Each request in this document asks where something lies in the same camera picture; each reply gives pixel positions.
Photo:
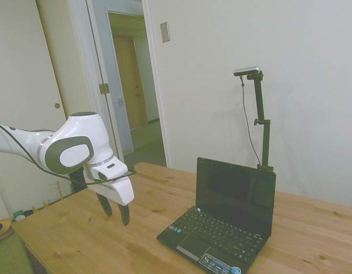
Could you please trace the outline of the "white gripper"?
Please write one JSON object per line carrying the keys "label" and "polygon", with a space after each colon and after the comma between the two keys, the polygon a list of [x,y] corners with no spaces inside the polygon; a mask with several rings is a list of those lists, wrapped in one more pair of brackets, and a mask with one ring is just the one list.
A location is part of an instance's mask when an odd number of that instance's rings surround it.
{"label": "white gripper", "polygon": [[129,177],[88,187],[97,193],[97,198],[108,217],[112,215],[112,208],[108,201],[110,199],[117,203],[123,225],[126,227],[130,223],[128,204],[134,199],[134,191]]}

